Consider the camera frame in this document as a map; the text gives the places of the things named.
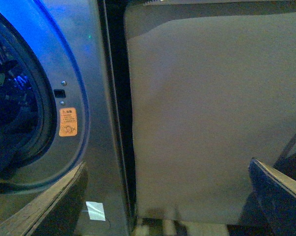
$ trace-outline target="washing machine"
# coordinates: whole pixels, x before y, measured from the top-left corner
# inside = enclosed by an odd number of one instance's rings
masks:
[[[0,222],[86,161],[78,235],[128,235],[132,204],[104,3],[0,0]]]

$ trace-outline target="washer door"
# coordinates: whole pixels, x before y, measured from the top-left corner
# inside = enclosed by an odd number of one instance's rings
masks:
[[[74,166],[86,106],[73,54],[44,6],[0,1],[0,193],[45,188]]]

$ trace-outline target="warning label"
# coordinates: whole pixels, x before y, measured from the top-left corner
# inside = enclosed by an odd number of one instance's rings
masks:
[[[77,112],[74,107],[59,110],[61,137],[75,136],[78,133]]]

